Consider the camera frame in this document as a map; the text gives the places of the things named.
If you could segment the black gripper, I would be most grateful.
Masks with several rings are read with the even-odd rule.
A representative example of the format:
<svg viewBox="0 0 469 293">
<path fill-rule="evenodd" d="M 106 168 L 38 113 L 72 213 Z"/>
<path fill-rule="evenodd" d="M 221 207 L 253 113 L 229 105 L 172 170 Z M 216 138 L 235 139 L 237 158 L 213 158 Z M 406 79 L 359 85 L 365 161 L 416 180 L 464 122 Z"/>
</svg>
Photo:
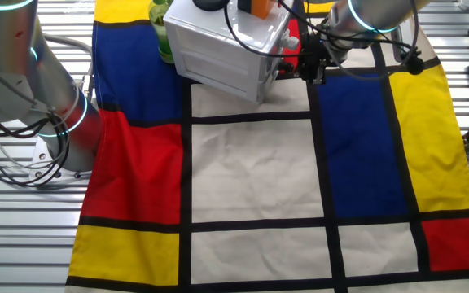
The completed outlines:
<svg viewBox="0 0 469 293">
<path fill-rule="evenodd" d="M 321 33 L 301 34 L 301 57 L 299 58 L 299 77 L 311 81 L 314 85 L 325 85 L 327 82 L 326 67 L 334 65 Z"/>
</svg>

